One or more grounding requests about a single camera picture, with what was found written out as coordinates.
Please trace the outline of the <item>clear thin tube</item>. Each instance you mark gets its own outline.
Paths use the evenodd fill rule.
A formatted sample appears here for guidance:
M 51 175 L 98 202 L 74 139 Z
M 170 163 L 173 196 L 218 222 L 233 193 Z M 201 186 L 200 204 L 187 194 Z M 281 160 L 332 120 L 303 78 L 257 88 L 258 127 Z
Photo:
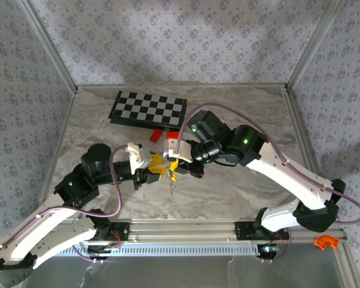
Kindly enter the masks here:
M 170 169 L 167 169 L 166 172 L 165 172 L 165 176 L 168 179 L 170 196 L 173 197 L 173 189 L 175 187 L 175 182 L 173 181 L 173 173 L 172 173 L 172 171 Z

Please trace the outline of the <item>black and grey chessboard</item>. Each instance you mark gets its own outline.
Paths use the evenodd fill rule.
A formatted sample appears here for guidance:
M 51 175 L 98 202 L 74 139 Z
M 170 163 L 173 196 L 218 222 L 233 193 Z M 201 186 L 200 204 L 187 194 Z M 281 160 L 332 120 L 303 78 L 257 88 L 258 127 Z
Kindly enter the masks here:
M 183 98 L 120 91 L 109 114 L 113 124 L 178 131 L 184 121 Z

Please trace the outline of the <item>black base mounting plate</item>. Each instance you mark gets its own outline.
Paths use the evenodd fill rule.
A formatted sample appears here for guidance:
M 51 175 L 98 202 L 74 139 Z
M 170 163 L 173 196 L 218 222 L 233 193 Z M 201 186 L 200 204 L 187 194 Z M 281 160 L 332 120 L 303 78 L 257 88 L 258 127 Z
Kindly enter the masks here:
M 237 241 L 249 241 L 256 239 L 256 231 L 252 221 L 235 222 L 235 235 Z
M 129 222 L 112 222 L 108 231 L 108 238 L 117 241 L 127 241 L 130 232 Z

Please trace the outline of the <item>small control board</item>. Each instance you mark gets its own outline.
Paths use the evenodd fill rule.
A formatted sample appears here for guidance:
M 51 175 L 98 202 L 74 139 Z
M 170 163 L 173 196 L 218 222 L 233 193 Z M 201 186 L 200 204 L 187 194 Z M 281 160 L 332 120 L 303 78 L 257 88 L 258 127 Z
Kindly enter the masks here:
M 87 248 L 87 255 L 92 260 L 106 260 L 109 258 L 112 252 L 118 251 L 120 249 L 120 245 L 118 244 L 110 244 L 105 246 L 100 245 L 90 245 Z
M 281 250 L 276 244 L 262 244 L 258 245 L 257 248 L 260 253 L 257 257 L 264 260 L 273 260 Z

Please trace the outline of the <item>orange plastic clip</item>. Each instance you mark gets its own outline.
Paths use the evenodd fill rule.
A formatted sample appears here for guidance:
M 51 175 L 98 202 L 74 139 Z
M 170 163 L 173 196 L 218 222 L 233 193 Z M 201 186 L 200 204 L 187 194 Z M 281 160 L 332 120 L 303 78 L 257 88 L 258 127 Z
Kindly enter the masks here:
M 327 247 L 337 248 L 339 243 L 339 239 L 334 236 L 322 235 L 316 238 L 313 245 L 320 248 L 321 250 L 325 250 Z

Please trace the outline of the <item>aluminium frame side rail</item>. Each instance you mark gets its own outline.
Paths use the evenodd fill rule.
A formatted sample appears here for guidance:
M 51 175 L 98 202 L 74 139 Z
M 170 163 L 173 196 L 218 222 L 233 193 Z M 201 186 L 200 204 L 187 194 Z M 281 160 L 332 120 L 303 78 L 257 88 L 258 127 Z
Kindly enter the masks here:
M 39 201 L 38 201 L 39 205 L 42 204 L 45 201 L 46 197 L 47 197 L 49 187 L 50 187 L 50 183 L 51 183 L 51 181 L 53 179 L 53 174 L 54 174 L 55 167 L 56 167 L 56 164 L 57 164 L 57 161 L 58 161 L 58 158 L 59 158 L 59 153 L 61 151 L 61 147 L 62 147 L 62 143 L 63 143 L 63 139 L 64 139 L 64 134 L 65 134 L 65 131 L 66 131 L 66 128 L 67 128 L 68 120 L 70 118 L 70 113 L 71 113 L 71 110 L 72 110 L 73 103 L 74 103 L 76 95 L 77 95 L 77 90 L 73 91 L 73 93 L 71 95 L 70 102 L 69 102 L 68 107 L 67 107 L 67 111 L 66 111 L 65 118 L 64 118 L 64 121 L 63 121 L 63 124 L 62 124 L 62 128 L 61 128 L 61 131 L 60 131 L 60 134 L 59 134 L 59 138 L 58 138 L 58 141 L 57 141 L 54 153 L 53 153 L 51 164 L 50 164 L 50 167 L 48 169 L 48 172 L 47 172 L 47 175 L 46 175 L 46 180 L 45 180 L 45 183 L 43 185 L 43 189 L 41 191 L 41 196 L 40 196 Z
M 300 111 L 296 95 L 288 87 L 284 87 L 283 96 L 290 113 L 290 118 L 295 129 L 297 143 L 301 150 L 304 165 L 309 170 L 319 173 L 318 162 L 313 155 L 313 146 L 309 136 L 305 132 L 306 126 Z M 329 268 L 320 270 L 320 275 L 315 279 L 319 287 L 329 288 L 360 288 L 360 275 L 355 265 L 349 244 L 348 235 L 340 224 L 333 224 L 327 234 L 339 239 L 338 247 L 320 250 L 317 247 L 310 249 L 320 257 L 320 263 L 327 263 Z

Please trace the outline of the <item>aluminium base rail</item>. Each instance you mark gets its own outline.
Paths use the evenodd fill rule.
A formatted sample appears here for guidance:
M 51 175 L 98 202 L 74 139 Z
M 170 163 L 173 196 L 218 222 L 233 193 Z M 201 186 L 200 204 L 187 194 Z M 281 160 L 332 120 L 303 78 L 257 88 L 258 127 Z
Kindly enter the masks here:
M 128 244 L 232 244 L 243 219 L 122 219 L 128 223 Z

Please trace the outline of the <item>aluminium frame back rail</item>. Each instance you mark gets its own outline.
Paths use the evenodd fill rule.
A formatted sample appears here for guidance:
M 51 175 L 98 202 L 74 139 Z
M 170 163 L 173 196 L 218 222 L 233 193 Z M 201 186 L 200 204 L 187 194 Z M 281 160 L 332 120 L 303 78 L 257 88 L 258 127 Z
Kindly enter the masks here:
M 151 89 L 151 88 L 285 88 L 285 83 L 170 83 L 145 85 L 79 85 L 78 89 Z

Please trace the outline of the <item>aluminium frame corner post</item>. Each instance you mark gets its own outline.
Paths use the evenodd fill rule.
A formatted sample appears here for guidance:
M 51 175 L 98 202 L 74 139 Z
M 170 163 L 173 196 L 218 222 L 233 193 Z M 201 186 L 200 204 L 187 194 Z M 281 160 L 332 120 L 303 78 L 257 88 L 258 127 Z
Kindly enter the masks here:
M 43 21 L 38 15 L 32 2 L 30 0 L 16 0 L 16 2 L 19 5 L 20 9 L 23 11 L 25 17 L 29 22 L 29 25 L 35 32 L 38 40 L 46 51 L 51 62 L 55 66 L 66 87 L 70 92 L 76 93 L 77 85 L 71 77 L 68 68 L 64 64 L 56 46 L 54 45 L 50 35 L 48 34 L 47 29 L 44 27 Z
M 318 50 L 328 29 L 334 22 L 336 15 L 342 9 L 346 0 L 326 0 L 322 15 L 319 17 L 311 36 L 309 37 L 298 62 L 293 69 L 288 82 L 286 83 L 287 92 L 294 90 L 306 71 L 314 54 Z

